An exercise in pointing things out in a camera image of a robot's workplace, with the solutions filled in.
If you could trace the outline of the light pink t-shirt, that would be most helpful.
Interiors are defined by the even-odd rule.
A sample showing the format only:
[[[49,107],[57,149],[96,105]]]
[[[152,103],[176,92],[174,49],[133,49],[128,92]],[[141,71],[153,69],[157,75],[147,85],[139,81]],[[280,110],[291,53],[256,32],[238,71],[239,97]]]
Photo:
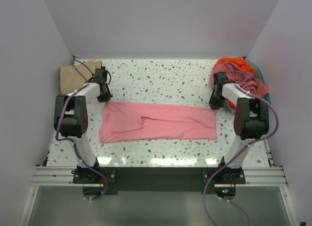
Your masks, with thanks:
[[[208,108],[108,102],[98,132],[102,143],[146,139],[216,140],[215,113]]]

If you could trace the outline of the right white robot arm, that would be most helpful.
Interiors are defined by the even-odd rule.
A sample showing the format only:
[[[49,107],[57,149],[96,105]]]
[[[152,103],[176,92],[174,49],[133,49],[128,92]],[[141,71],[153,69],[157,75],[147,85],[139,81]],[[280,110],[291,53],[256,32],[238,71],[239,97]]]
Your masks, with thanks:
[[[251,146],[269,132],[269,106],[262,98],[257,98],[230,81],[225,72],[213,75],[213,91],[209,100],[212,110],[224,107],[226,100],[235,106],[235,138],[228,153],[222,158],[223,168],[217,171],[220,182],[227,184],[234,178],[234,171],[243,166]]]

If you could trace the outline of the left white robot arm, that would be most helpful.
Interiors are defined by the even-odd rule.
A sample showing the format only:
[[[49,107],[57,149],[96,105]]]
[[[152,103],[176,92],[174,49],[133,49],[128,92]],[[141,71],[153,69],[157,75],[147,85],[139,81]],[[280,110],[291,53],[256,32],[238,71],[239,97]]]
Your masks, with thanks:
[[[93,77],[80,89],[67,95],[58,95],[55,99],[54,129],[57,141],[69,141],[76,155],[78,166],[86,168],[84,178],[96,183],[101,178],[101,171],[94,166],[97,157],[91,150],[88,138],[87,104],[96,99],[106,103],[112,98],[108,85],[111,74],[103,66],[96,69]]]

